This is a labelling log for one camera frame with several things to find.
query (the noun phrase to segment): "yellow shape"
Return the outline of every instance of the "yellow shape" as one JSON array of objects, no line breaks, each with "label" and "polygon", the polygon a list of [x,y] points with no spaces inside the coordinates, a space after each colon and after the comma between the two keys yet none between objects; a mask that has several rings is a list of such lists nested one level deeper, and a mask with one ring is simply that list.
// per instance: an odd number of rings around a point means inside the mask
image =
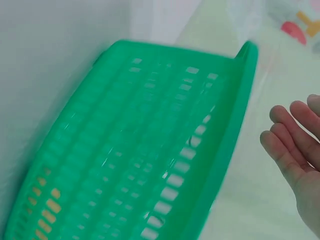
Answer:
[{"label": "yellow shape", "polygon": [[306,33],[313,38],[320,31],[320,20],[311,21],[307,15],[299,11],[296,16],[307,25]]}]

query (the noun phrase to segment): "white surface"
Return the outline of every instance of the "white surface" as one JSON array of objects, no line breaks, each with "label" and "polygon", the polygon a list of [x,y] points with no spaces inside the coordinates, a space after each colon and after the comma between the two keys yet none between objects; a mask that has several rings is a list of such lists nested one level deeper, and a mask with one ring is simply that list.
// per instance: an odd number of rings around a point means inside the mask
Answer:
[{"label": "white surface", "polygon": [[122,38],[173,43],[199,2],[0,2],[0,236],[37,143],[102,50]]},{"label": "white surface", "polygon": [[[269,110],[319,94],[319,56],[270,26],[256,35],[259,63],[245,120],[225,181],[201,240],[315,240],[300,219],[293,193],[260,145]],[[226,1],[204,0],[179,44],[235,56],[237,34]]]}]

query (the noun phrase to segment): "red shape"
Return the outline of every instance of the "red shape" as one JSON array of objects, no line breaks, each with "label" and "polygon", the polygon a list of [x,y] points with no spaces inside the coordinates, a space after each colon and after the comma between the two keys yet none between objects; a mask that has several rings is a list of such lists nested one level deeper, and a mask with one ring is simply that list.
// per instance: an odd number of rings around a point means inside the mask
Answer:
[{"label": "red shape", "polygon": [[297,39],[301,44],[303,45],[307,44],[307,39],[305,37],[304,32],[294,22],[286,21],[282,25],[281,30],[289,34],[294,39]]}]

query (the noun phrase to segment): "colorful pattern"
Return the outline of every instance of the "colorful pattern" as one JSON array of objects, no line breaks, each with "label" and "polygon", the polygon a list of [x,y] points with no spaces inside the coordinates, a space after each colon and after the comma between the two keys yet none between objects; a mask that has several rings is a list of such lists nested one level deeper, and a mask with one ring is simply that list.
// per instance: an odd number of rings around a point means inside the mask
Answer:
[{"label": "colorful pattern", "polygon": [[320,0],[268,0],[266,5],[277,27],[320,54]]}]

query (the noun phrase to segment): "rectangular hole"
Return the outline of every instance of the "rectangular hole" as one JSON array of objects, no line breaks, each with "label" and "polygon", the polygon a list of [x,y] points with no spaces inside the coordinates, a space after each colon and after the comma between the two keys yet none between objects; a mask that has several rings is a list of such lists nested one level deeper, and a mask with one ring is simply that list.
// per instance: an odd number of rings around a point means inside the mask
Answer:
[{"label": "rectangular hole", "polygon": [[207,130],[206,126],[204,125],[200,125],[198,126],[196,129],[195,129],[195,133],[198,134],[198,135],[202,135],[204,134],[204,132]]},{"label": "rectangular hole", "polygon": [[207,115],[204,119],[203,119],[203,123],[206,124],[209,122],[209,120],[211,119],[211,115]]},{"label": "rectangular hole", "polygon": [[35,230],[35,235],[40,239],[40,240],[48,240],[48,237],[39,229]]},{"label": "rectangular hole", "polygon": [[186,159],[192,160],[196,155],[196,151],[185,146],[184,148],[182,148],[180,155]]},{"label": "rectangular hole", "polygon": [[56,214],[61,211],[61,206],[51,198],[46,201],[46,205]]},{"label": "rectangular hole", "polygon": [[178,196],[178,191],[172,189],[171,187],[166,186],[162,192],[161,192],[161,197],[164,199],[167,199],[169,201],[174,201],[176,197]]},{"label": "rectangular hole", "polygon": [[51,224],[56,221],[56,216],[46,209],[42,211],[42,216]]},{"label": "rectangular hole", "polygon": [[194,148],[198,147],[199,144],[201,143],[201,138],[200,137],[197,137],[197,136],[192,136],[190,138],[190,145]]},{"label": "rectangular hole", "polygon": [[163,202],[163,201],[158,201],[155,206],[154,206],[154,210],[158,213],[161,214],[168,214],[171,211],[172,206]]},{"label": "rectangular hole", "polygon": [[215,74],[215,73],[209,73],[208,75],[208,79],[212,79],[212,80],[216,80],[218,77],[218,74]]},{"label": "rectangular hole", "polygon": [[190,74],[197,74],[199,72],[199,68],[189,66],[185,71]]},{"label": "rectangular hole", "polygon": [[32,206],[35,206],[37,204],[37,200],[31,196],[28,197],[28,201]]},{"label": "rectangular hole", "polygon": [[141,70],[141,68],[133,66],[133,67],[131,67],[131,68],[129,69],[129,72],[139,73],[140,70]]},{"label": "rectangular hole", "polygon": [[186,173],[189,171],[190,169],[190,164],[186,163],[186,162],[183,162],[183,161],[177,161],[174,165],[174,168],[176,170],[178,170],[179,172],[181,173]]},{"label": "rectangular hole", "polygon": [[213,83],[212,82],[207,82],[205,87],[210,89],[211,87],[213,86]]},{"label": "rectangular hole", "polygon": [[95,193],[100,195],[100,194],[102,194],[102,190],[101,190],[100,188],[97,188],[97,189],[95,190]]},{"label": "rectangular hole", "polygon": [[191,86],[183,83],[180,85],[179,89],[189,91],[191,89]]},{"label": "rectangular hole", "polygon": [[47,168],[47,167],[44,167],[43,171],[44,171],[45,175],[47,175],[47,176],[49,176],[50,173],[51,173],[51,170],[49,168]]},{"label": "rectangular hole", "polygon": [[190,83],[190,84],[192,84],[194,82],[194,80],[191,78],[184,78],[183,81]]},{"label": "rectangular hole", "polygon": [[40,190],[38,187],[36,187],[36,186],[33,186],[33,187],[32,187],[32,191],[34,192],[34,194],[35,194],[37,197],[39,197],[39,196],[41,195],[41,190]]},{"label": "rectangular hole", "polygon": [[43,219],[39,219],[38,226],[42,228],[47,234],[52,231],[51,226],[49,226]]},{"label": "rectangular hole", "polygon": [[146,240],[156,240],[159,236],[159,233],[152,230],[151,228],[146,227],[145,229],[143,229],[140,236]]},{"label": "rectangular hole", "polygon": [[161,217],[150,216],[147,224],[159,229],[165,224],[165,221]]},{"label": "rectangular hole", "polygon": [[44,179],[42,176],[38,176],[38,177],[36,178],[36,180],[38,181],[38,183],[39,183],[42,187],[44,187],[44,186],[47,184],[46,179]]},{"label": "rectangular hole", "polygon": [[55,198],[55,199],[59,199],[61,196],[60,191],[57,188],[52,189],[51,191],[51,195]]},{"label": "rectangular hole", "polygon": [[184,101],[184,100],[186,100],[186,95],[183,95],[183,94],[177,94],[176,96],[175,96],[175,99],[176,100],[179,100],[179,101]]},{"label": "rectangular hole", "polygon": [[24,204],[24,205],[23,205],[23,208],[26,210],[26,212],[27,212],[29,215],[32,214],[32,209],[31,209],[31,207],[29,207],[28,204]]},{"label": "rectangular hole", "polygon": [[144,87],[147,88],[147,89],[154,89],[155,88],[155,84],[153,82],[146,82],[144,84]]},{"label": "rectangular hole", "polygon": [[142,62],[141,58],[135,58],[135,59],[132,60],[133,64],[140,64],[141,62]]},{"label": "rectangular hole", "polygon": [[183,183],[184,183],[184,178],[181,177],[181,176],[178,176],[176,174],[171,174],[168,179],[167,179],[167,183],[172,185],[172,186],[175,186],[177,188],[179,188]]}]

